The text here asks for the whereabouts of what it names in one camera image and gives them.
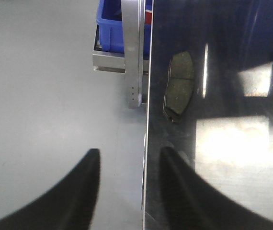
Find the reflective metal surface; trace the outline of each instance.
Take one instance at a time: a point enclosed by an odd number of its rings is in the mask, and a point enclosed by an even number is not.
[[[153,10],[143,229],[170,229],[158,183],[163,146],[273,221],[273,1],[159,0]],[[169,62],[183,51],[195,87],[176,125],[163,114],[163,96]]]
[[[121,0],[121,7],[126,97],[129,107],[136,108],[142,103],[145,0]]]

